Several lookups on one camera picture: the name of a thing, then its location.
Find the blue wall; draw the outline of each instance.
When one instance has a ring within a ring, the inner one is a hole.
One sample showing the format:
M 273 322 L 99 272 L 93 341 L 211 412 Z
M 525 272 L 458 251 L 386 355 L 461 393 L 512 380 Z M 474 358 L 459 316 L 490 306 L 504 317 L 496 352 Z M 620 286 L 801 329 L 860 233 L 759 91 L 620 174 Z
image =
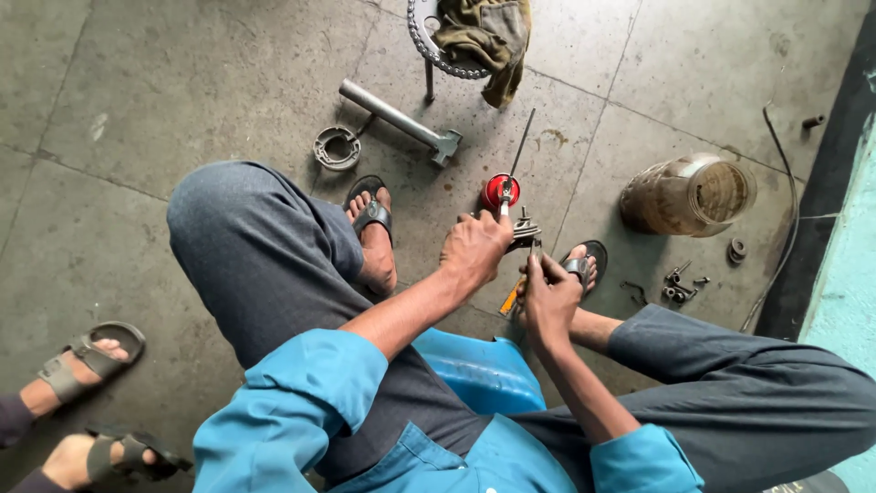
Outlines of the blue wall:
M 801 342 L 876 375 L 876 129 L 867 120 L 842 211 L 812 293 Z M 876 493 L 876 447 L 832 469 L 851 493 Z

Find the sandal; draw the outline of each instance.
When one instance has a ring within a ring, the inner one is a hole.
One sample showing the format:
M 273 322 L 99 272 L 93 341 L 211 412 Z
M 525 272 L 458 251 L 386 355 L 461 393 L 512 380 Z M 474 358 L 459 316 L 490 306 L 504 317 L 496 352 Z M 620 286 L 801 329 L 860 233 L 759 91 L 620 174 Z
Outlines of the sandal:
M 122 349 L 128 352 L 125 360 L 115 360 L 94 346 L 100 339 L 115 339 Z M 76 380 L 73 369 L 61 358 L 66 351 L 72 351 L 73 356 L 88 365 L 91 371 L 101 377 L 101 383 L 110 376 L 134 364 L 146 346 L 146 339 L 137 327 L 123 322 L 104 322 L 75 338 L 64 346 L 57 356 L 47 361 L 37 375 L 45 380 L 63 404 L 76 399 L 82 392 L 94 385 L 87 385 Z
M 367 190 L 371 193 L 371 201 L 365 205 L 365 209 L 353 221 L 353 231 L 356 232 L 357 238 L 367 225 L 380 223 L 389 234 L 389 242 L 392 244 L 392 214 L 377 199 L 378 190 L 384 188 L 386 185 L 377 175 L 367 175 L 353 183 L 350 192 L 347 193 L 347 200 L 343 202 L 344 212 L 350 209 L 350 201 L 362 195 L 362 192 Z
M 113 476 L 139 473 L 145 479 L 156 482 L 176 474 L 187 472 L 192 462 L 172 452 L 160 439 L 146 432 L 128 432 L 120 426 L 88 425 L 85 431 L 95 437 L 95 444 L 88 451 L 86 469 L 91 482 L 102 482 Z M 122 460 L 113 464 L 110 459 L 112 444 L 120 441 L 124 447 Z M 158 459 L 154 464 L 143 462 L 143 452 L 149 448 Z
M 579 243 L 578 245 L 584 245 L 587 247 L 587 254 L 584 255 L 583 258 L 580 259 L 570 259 L 569 254 L 571 254 L 571 250 L 566 254 L 565 257 L 560 261 L 560 265 L 566 272 L 570 272 L 574 275 L 578 276 L 578 281 L 584 285 L 584 288 L 587 289 L 587 281 L 590 279 L 590 263 L 588 259 L 590 257 L 594 257 L 596 259 L 596 268 L 597 268 L 597 279 L 595 281 L 595 285 L 593 289 L 596 289 L 599 285 L 599 281 L 602 280 L 603 275 L 605 275 L 605 269 L 608 267 L 608 250 L 605 249 L 605 245 L 602 244 L 601 241 L 596 239 L 591 239 L 588 241 L 584 241 L 583 243 Z M 584 293 L 582 299 L 587 297 L 590 292 Z

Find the person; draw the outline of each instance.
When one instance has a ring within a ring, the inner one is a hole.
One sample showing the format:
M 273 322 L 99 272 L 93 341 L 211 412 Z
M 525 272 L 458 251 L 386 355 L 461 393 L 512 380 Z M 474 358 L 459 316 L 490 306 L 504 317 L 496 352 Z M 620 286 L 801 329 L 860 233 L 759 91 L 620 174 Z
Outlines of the person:
M 431 275 L 372 304 L 351 284 L 393 292 L 391 210 L 377 177 L 342 207 L 252 161 L 198 168 L 173 191 L 173 253 L 246 368 L 194 437 L 195 492 L 312 491 L 312 468 L 337 493 L 739 493 L 876 441 L 876 383 L 821 348 L 656 305 L 625 322 L 579 308 L 600 269 L 586 246 L 530 257 L 520 292 L 566 405 L 478 416 L 410 343 L 495 277 L 510 222 L 463 214 Z M 615 398 L 573 344 L 665 385 Z
M 123 322 L 104 322 L 77 337 L 44 365 L 39 378 L 0 395 L 0 449 L 15 445 L 40 418 L 133 366 L 144 348 L 143 334 Z M 10 493 L 68 493 L 135 471 L 160 481 L 191 467 L 149 433 L 112 425 L 89 425 L 86 431 L 64 437 L 42 467 Z

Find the rag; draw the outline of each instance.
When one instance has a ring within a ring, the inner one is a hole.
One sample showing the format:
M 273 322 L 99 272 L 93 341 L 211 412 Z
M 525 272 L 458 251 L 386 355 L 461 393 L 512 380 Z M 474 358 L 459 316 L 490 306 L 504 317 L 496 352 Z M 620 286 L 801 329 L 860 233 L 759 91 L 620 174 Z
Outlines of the rag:
M 451 60 L 470 57 L 492 77 L 481 95 L 501 108 L 514 99 L 523 79 L 523 55 L 529 47 L 529 0 L 439 0 L 444 13 L 435 44 Z

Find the stool leg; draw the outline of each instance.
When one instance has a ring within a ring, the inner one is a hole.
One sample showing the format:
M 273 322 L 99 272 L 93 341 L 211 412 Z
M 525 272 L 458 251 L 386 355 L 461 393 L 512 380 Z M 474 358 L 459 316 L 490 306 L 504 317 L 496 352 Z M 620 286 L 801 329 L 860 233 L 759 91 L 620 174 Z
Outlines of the stool leg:
M 423 59 L 426 62 L 426 103 L 432 103 L 435 100 L 434 79 L 432 76 L 432 62 Z

